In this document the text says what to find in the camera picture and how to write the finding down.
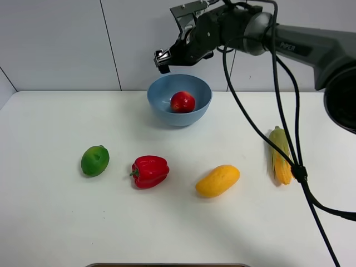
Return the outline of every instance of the black cable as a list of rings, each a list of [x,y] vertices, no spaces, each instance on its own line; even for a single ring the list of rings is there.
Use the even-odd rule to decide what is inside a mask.
[[[220,53],[222,53],[224,51],[224,49],[221,49],[220,47],[217,47],[216,50],[218,50]],[[231,53],[233,51],[234,51],[234,49],[230,49],[230,50],[227,50],[226,53]]]
[[[303,190],[306,190],[308,192],[308,196],[311,199],[312,203],[320,208],[321,210],[336,215],[336,216],[340,216],[344,219],[350,220],[350,221],[356,221],[356,212],[348,212],[348,211],[340,211],[340,210],[334,210],[334,209],[330,209],[329,207],[325,207],[324,205],[322,205],[312,194],[312,192],[310,191],[309,185],[308,183],[302,183],[301,184],[303,187]]]
[[[256,38],[253,38],[253,37],[248,37],[248,36],[237,36],[233,39],[238,39],[238,38],[244,38],[244,39],[250,39],[250,40],[256,40]],[[256,124],[253,122],[253,120],[250,118],[249,114],[246,112],[243,104],[241,103],[241,101],[239,100],[235,90],[234,90],[234,87],[231,83],[231,80],[230,80],[230,77],[229,77],[229,70],[228,70],[228,64],[226,62],[226,51],[228,50],[228,44],[229,42],[228,41],[226,44],[225,44],[225,47],[224,47],[224,51],[223,51],[223,54],[222,54],[222,65],[224,66],[224,73],[225,73],[225,78],[226,78],[226,81],[228,82],[228,85],[230,87],[230,91],[231,93],[233,94],[233,97],[236,101],[236,103],[239,105],[242,113],[245,115],[246,119],[248,120],[248,122],[251,124],[252,128],[257,132],[257,134],[264,140],[266,141],[271,147],[273,147],[274,149],[276,149],[278,151],[278,153],[280,153],[282,155],[282,157],[292,166],[294,165],[294,163],[292,162],[292,160],[279,148],[277,147],[272,141],[270,141],[256,126]]]
[[[253,40],[256,41],[256,38],[248,37],[248,36],[237,36],[236,38],[233,38],[233,39],[238,39],[238,38],[253,39]],[[229,87],[230,87],[230,91],[231,91],[231,93],[233,94],[233,97],[234,97],[235,101],[237,102],[237,104],[239,105],[239,107],[240,107],[242,113],[245,115],[246,119],[247,119],[248,122],[251,124],[251,126],[253,127],[253,129],[254,129],[254,130],[257,132],[257,134],[258,134],[263,140],[265,140],[271,147],[273,147],[274,149],[276,149],[276,148],[278,148],[278,147],[277,147],[274,143],[272,143],[272,142],[256,127],[256,125],[254,124],[254,122],[251,120],[250,116],[247,114],[246,110],[244,109],[244,106],[243,106],[242,103],[240,102],[240,100],[239,100],[239,98],[238,98],[238,96],[237,96],[237,94],[236,94],[236,92],[235,92],[235,90],[234,90],[234,87],[233,87],[233,85],[232,85],[232,83],[231,83],[231,80],[230,80],[230,77],[229,77],[228,65],[227,65],[227,62],[226,62],[226,50],[227,50],[227,47],[228,47],[228,43],[229,43],[229,42],[227,42],[226,45],[225,45],[224,52],[223,52],[223,54],[222,54],[222,56],[223,56],[223,57],[222,57],[222,63],[223,63],[223,66],[224,66],[225,78],[226,78],[226,81],[228,82],[228,85],[229,85]],[[287,156],[285,153],[283,153],[283,152],[281,153],[280,149],[276,149],[276,150],[278,151],[278,153],[280,153],[280,154],[282,155],[283,158],[285,158],[285,159],[287,160],[287,162],[290,164],[290,166],[292,166],[292,168],[293,168],[293,166],[295,166],[295,163],[293,163],[293,162],[291,161],[291,159],[288,158],[288,156]],[[328,238],[327,238],[327,236],[326,236],[326,234],[325,234],[325,231],[324,231],[324,229],[323,229],[323,227],[322,227],[322,225],[321,225],[321,223],[320,223],[320,220],[319,220],[319,218],[318,218],[318,215],[317,215],[316,212],[315,212],[315,209],[314,209],[312,200],[311,200],[311,198],[310,198],[311,194],[309,194],[307,188],[305,188],[305,187],[303,187],[303,186],[302,186],[302,188],[303,188],[303,191],[304,191],[304,193],[305,193],[305,197],[306,197],[306,200],[307,200],[308,205],[309,205],[309,207],[310,207],[311,213],[312,213],[313,216],[314,216],[314,219],[315,219],[315,221],[316,221],[316,223],[317,223],[318,229],[319,229],[319,231],[320,231],[320,233],[321,233],[321,235],[322,235],[322,237],[323,237],[323,239],[324,239],[325,244],[327,245],[327,248],[328,248],[328,250],[329,250],[329,253],[330,253],[330,255],[331,255],[331,257],[332,257],[332,259],[333,259],[333,261],[334,261],[334,264],[335,264],[335,266],[339,267],[340,265],[339,265],[339,263],[338,263],[338,260],[337,260],[337,258],[336,258],[336,256],[335,256],[334,251],[333,251],[333,249],[332,249],[332,247],[331,247],[331,245],[330,245],[330,242],[329,242],[329,240],[328,240]]]
[[[273,68],[273,80],[274,80],[274,87],[275,87],[275,93],[276,93],[276,98],[277,98],[277,104],[278,104],[278,110],[280,114],[280,118],[282,120],[282,125],[285,131],[285,135],[288,141],[288,145],[290,148],[290,154],[292,156],[293,161],[297,164],[297,158],[295,155],[293,143],[290,138],[289,130],[287,127],[287,123],[284,117],[283,113],[283,108],[282,108],[282,102],[280,98],[280,92],[279,92],[279,83],[278,83],[278,70],[277,70],[277,55],[276,55],[276,44],[275,44],[275,39],[276,39],[276,24],[277,24],[277,14],[278,14],[278,5],[275,1],[273,0],[254,0],[257,2],[263,2],[263,3],[271,3],[274,6],[274,12],[272,15],[272,28],[271,28],[271,54],[272,54],[272,68]]]
[[[270,49],[270,52],[272,54],[272,62],[273,62],[273,75],[274,75],[274,84],[275,84],[275,91],[276,91],[276,98],[277,98],[277,104],[278,104],[278,109],[279,109],[279,113],[280,113],[280,117],[281,117],[281,120],[282,120],[282,124],[283,124],[283,127],[284,127],[284,130],[285,130],[285,133],[286,133],[286,137],[287,137],[287,141],[288,141],[288,144],[289,144],[289,147],[290,147],[290,150],[291,152],[293,151],[294,152],[294,148],[293,148],[293,143],[291,142],[291,138],[290,138],[290,135],[289,135],[289,131],[288,131],[288,127],[286,125],[286,121],[285,121],[285,117],[284,117],[284,114],[283,114],[283,108],[282,108],[282,104],[281,104],[281,99],[280,99],[280,93],[279,93],[279,85],[278,85],[278,74],[277,74],[277,62],[281,64],[281,66],[286,70],[287,74],[290,76],[291,80],[292,80],[292,83],[295,87],[295,93],[296,93],[296,115],[295,115],[295,118],[296,118],[296,122],[295,122],[295,125],[296,125],[296,129],[295,129],[295,133],[296,133],[296,143],[297,144],[297,152],[298,152],[298,159],[301,159],[301,151],[300,151],[300,142],[299,142],[299,110],[300,110],[300,99],[299,99],[299,88],[298,88],[298,84],[293,76],[293,74],[291,73],[291,71],[287,68],[287,66],[285,64],[283,64],[283,62],[278,58],[277,59],[277,56],[276,56],[276,47],[275,47],[275,28],[276,28],[276,14],[277,14],[277,11],[278,11],[278,6],[277,4],[274,2],[274,1],[271,1],[271,0],[257,0],[258,2],[266,2],[266,3],[272,3],[275,7],[274,9],[274,13],[273,13],[273,22],[272,22],[272,27],[271,27],[271,31],[272,31],[272,38],[271,38],[271,49]],[[237,38],[246,38],[246,39],[254,39],[256,41],[256,38],[251,38],[251,37],[248,37],[248,36],[237,36],[233,39],[237,39]],[[223,51],[223,54],[222,54],[222,61],[223,61],[223,66],[224,66],[224,73],[225,73],[225,77],[226,77],[226,80],[228,82],[228,85],[230,87],[230,91],[231,93],[233,94],[233,97],[235,99],[235,101],[237,102],[237,104],[239,105],[241,111],[243,112],[243,114],[245,115],[246,119],[248,120],[248,122],[252,125],[252,127],[254,128],[254,130],[260,135],[260,137],[262,137],[269,145],[271,145],[273,148],[275,148],[275,145],[270,142],[269,139],[267,139],[263,134],[262,132],[256,127],[256,125],[253,123],[253,121],[251,120],[251,118],[249,117],[249,115],[247,114],[246,110],[244,109],[242,103],[240,102],[234,88],[233,88],[233,85],[231,84],[231,80],[230,80],[230,77],[229,77],[229,74],[228,74],[228,67],[227,67],[227,63],[226,63],[226,51],[227,51],[227,48],[228,48],[228,43],[232,41],[232,40],[229,40],[226,44],[225,44],[225,47],[224,47],[224,51]],[[311,194],[310,190],[309,190],[309,187],[308,187],[308,183],[307,183],[307,180],[306,180],[306,170],[305,168],[301,165],[301,162],[296,160],[296,155],[295,153],[292,153],[292,157],[293,157],[293,160],[294,160],[294,163],[291,162],[290,158],[287,157],[286,154],[282,154],[280,153],[283,158],[285,158],[287,160],[288,163],[290,163],[290,166],[291,166],[291,169],[292,169],[292,173],[293,175],[295,176],[295,178],[302,184],[302,188],[303,188],[303,191],[304,191],[304,194],[305,194],[305,197],[306,197],[306,200],[307,200],[307,203],[310,207],[310,210],[311,210],[311,213],[313,214],[314,216],[314,219],[315,219],[315,222],[317,224],[317,227],[324,239],[324,242],[329,250],[329,253],[334,261],[334,264],[335,266],[340,266],[336,256],[335,256],[335,253],[330,245],[330,242],[325,234],[325,231],[320,223],[320,220],[318,218],[318,215],[316,214],[316,211],[315,211],[315,208],[313,206],[313,200],[316,201],[316,199],[313,199],[314,196]]]
[[[331,246],[331,244],[330,244],[330,242],[329,242],[329,239],[328,239],[328,237],[327,237],[327,235],[326,235],[326,233],[325,233],[325,231],[324,231],[324,228],[323,228],[323,226],[322,226],[322,224],[321,224],[321,222],[320,222],[320,220],[319,220],[318,214],[317,214],[317,212],[315,211],[315,208],[314,208],[314,206],[313,206],[313,204],[312,204],[312,201],[311,201],[311,199],[310,199],[310,197],[309,197],[309,193],[308,193],[308,191],[307,191],[303,186],[302,186],[302,188],[303,188],[303,191],[304,191],[304,195],[305,195],[306,201],[307,201],[307,203],[308,203],[308,205],[309,205],[309,207],[310,207],[310,211],[311,211],[311,213],[313,214],[314,220],[315,220],[315,222],[317,223],[317,226],[318,226],[318,228],[319,228],[319,231],[320,231],[320,233],[321,233],[321,235],[322,235],[322,237],[323,237],[323,239],[324,239],[324,242],[325,242],[325,244],[326,244],[326,246],[327,246],[327,248],[328,248],[328,250],[329,250],[330,256],[332,257],[335,266],[336,266],[336,267],[340,267],[338,258],[336,258],[336,255],[335,255],[335,253],[334,253],[334,250],[333,250],[333,248],[332,248],[332,246]]]
[[[282,66],[282,68],[286,71],[288,76],[290,77],[295,91],[295,144],[296,144],[296,153],[298,154],[299,164],[303,165],[303,159],[301,157],[301,149],[300,149],[300,140],[299,140],[299,111],[300,111],[300,96],[299,96],[299,87],[296,82],[296,79],[293,73],[288,69],[288,67],[283,63],[283,61],[276,57],[277,62]]]

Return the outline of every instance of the plastic fruit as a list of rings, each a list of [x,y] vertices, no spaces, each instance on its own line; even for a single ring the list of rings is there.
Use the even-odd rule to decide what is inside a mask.
[[[103,146],[92,146],[85,151],[81,167],[85,175],[94,177],[101,174],[109,163],[109,152]]]
[[[178,92],[172,96],[171,108],[174,113],[189,113],[195,108],[195,99],[188,92]]]
[[[216,197],[233,186],[240,178],[240,171],[232,165],[216,167],[196,185],[196,191],[204,197]]]
[[[140,189],[148,189],[166,179],[169,173],[167,161],[157,156],[142,156],[132,164],[132,176],[135,185]]]
[[[289,146],[287,137],[283,129],[278,126],[269,135],[271,140],[278,148],[280,148],[287,156],[289,156]],[[289,163],[282,157],[276,149],[271,147],[272,153],[272,168],[274,170],[274,177],[280,183],[289,185],[293,174],[291,173],[291,167]]]

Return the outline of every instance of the red apple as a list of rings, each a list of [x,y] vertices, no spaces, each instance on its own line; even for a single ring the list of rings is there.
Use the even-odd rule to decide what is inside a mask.
[[[188,92],[178,92],[172,96],[171,108],[174,113],[189,113],[194,107],[195,99]]]

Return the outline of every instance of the white wall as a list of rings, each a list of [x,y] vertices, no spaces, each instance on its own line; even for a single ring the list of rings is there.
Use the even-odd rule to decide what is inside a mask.
[[[18,90],[119,90],[99,0],[1,0],[0,64]]]
[[[103,0],[113,53],[118,63],[123,90],[146,90],[160,77],[154,51],[176,41],[179,29],[171,7],[190,0]],[[229,68],[232,54],[229,54]],[[170,67],[171,72],[187,73],[205,80],[215,91],[226,91],[221,53],[192,67]]]
[[[153,52],[172,45],[179,32],[169,8],[191,1],[102,0],[123,90],[146,90],[159,77]],[[356,31],[355,0],[278,4],[281,24]],[[263,6],[273,11],[272,6]],[[19,90],[120,89],[100,0],[2,0],[0,23],[0,64]],[[284,61],[300,88],[312,91],[312,68]],[[171,70],[201,77],[213,90],[226,90],[219,53],[196,66]],[[283,91],[292,89],[284,71],[279,80]],[[239,91],[273,90],[270,55],[238,52],[232,82]]]
[[[0,109],[15,92],[16,91],[12,87],[11,83],[6,79],[6,76],[0,70]]]

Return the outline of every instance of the wall seam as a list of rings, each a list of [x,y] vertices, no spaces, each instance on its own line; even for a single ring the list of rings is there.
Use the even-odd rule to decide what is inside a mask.
[[[112,54],[112,60],[113,60],[114,66],[115,66],[115,71],[116,71],[116,76],[117,76],[118,85],[119,85],[119,87],[120,87],[120,91],[122,91],[121,82],[120,82],[120,78],[119,78],[119,76],[118,76],[118,71],[117,71],[117,65],[116,65],[115,55],[114,55],[113,49],[112,49],[112,44],[111,44],[109,29],[108,29],[107,23],[106,23],[106,17],[105,17],[104,8],[103,8],[103,6],[102,6],[102,0],[99,0],[99,2],[100,2],[100,7],[101,7],[102,16],[103,16],[104,23],[105,23],[107,38],[108,38],[108,40],[109,40],[110,50],[111,50],[111,54]]]
[[[2,67],[0,66],[0,70],[2,71],[2,73],[4,73],[6,79],[9,81],[9,83],[12,85],[12,87],[15,89],[16,92],[17,91],[17,88],[15,87],[15,85],[13,85],[12,81],[9,79],[9,77],[6,75],[6,73],[4,72],[4,70],[2,69]]]
[[[231,79],[231,74],[233,72],[233,68],[234,68],[234,63],[235,63],[235,56],[236,56],[236,50],[234,51],[234,57],[233,57],[233,62],[231,64],[231,69],[230,69],[230,74],[229,74],[229,78]],[[229,85],[226,86],[226,91],[229,91]]]

